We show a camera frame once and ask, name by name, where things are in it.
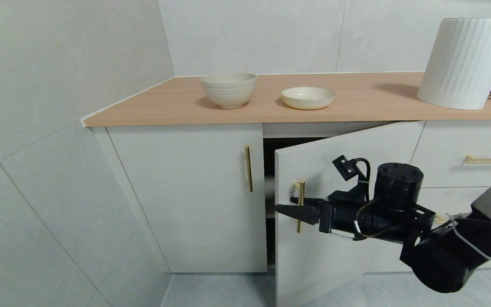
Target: ribbed white vase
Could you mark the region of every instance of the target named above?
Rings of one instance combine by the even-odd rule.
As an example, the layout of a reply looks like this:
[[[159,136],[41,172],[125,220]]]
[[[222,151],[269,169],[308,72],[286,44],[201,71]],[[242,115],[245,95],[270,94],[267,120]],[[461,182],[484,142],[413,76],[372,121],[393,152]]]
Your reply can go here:
[[[491,19],[444,19],[418,99],[442,107],[482,109],[491,90]]]

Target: wooden countertop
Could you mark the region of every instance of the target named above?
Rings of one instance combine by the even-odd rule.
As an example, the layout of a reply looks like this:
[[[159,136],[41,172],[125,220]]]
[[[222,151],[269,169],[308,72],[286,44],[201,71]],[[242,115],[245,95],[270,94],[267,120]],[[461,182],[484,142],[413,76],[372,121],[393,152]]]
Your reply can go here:
[[[491,120],[491,99],[482,110],[447,109],[416,99],[422,72],[260,75],[251,101],[221,109],[208,100],[199,77],[172,78],[84,119],[87,127],[237,124],[269,122]],[[336,93],[321,110],[284,105],[281,91],[316,86]]]

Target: beige bowl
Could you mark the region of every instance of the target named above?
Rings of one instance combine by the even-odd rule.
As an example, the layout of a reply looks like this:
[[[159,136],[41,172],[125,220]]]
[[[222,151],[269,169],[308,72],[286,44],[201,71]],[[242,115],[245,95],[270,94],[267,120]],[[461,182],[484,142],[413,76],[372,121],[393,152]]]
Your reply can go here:
[[[215,74],[200,78],[206,96],[224,109],[236,109],[251,99],[257,75],[245,72]]]
[[[335,92],[321,87],[292,87],[281,92],[281,99],[289,107],[300,110],[317,110],[333,102]]]

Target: brass handle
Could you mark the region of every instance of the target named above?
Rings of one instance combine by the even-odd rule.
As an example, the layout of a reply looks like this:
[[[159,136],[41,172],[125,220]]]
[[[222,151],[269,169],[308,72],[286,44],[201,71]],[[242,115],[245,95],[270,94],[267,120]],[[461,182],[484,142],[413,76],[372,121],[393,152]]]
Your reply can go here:
[[[465,156],[465,163],[468,164],[491,164],[491,159],[476,159],[471,155]]]
[[[448,222],[448,220],[445,220],[440,214],[435,214],[435,224],[444,224],[446,222]]]
[[[250,193],[253,193],[253,179],[251,178],[251,154],[249,153],[249,146],[245,147],[245,162],[247,163],[247,178],[248,189]]]
[[[304,190],[306,189],[306,183],[304,181],[295,181],[293,182],[293,185],[298,190],[298,205],[304,206]],[[297,233],[300,233],[300,220],[297,220]]]

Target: cabinet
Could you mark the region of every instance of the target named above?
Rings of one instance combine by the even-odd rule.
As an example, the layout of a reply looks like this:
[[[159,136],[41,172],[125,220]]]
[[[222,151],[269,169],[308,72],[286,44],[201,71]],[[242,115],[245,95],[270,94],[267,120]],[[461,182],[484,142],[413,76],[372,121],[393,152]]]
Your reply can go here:
[[[409,163],[422,127],[423,122],[403,122],[277,150],[276,202],[290,204],[290,197],[296,196],[293,182],[298,180],[306,183],[306,197],[349,190],[355,182],[344,181],[331,163],[340,155],[368,159],[374,182],[378,165]],[[378,243],[326,235],[318,225],[302,224],[300,233],[296,229],[296,220],[276,214],[278,306],[300,306],[363,274]]]
[[[491,121],[427,121],[411,164],[422,187],[491,186],[491,163],[468,164],[467,155],[491,159]]]
[[[290,204],[298,196],[295,181],[304,181],[306,197],[315,198],[353,187],[355,180],[344,181],[331,163],[340,155],[370,161],[371,196],[378,165],[420,167],[419,204],[443,216],[469,211],[491,185],[491,164],[464,163],[467,155],[491,159],[488,121],[293,125],[107,128],[171,272],[266,272],[269,243],[278,306],[292,307],[364,272],[409,271],[399,244],[325,235],[318,225],[302,224],[297,233],[297,221],[274,214],[270,202],[265,208],[267,169],[275,176],[272,204]]]
[[[261,124],[107,130],[172,272],[267,270]]]

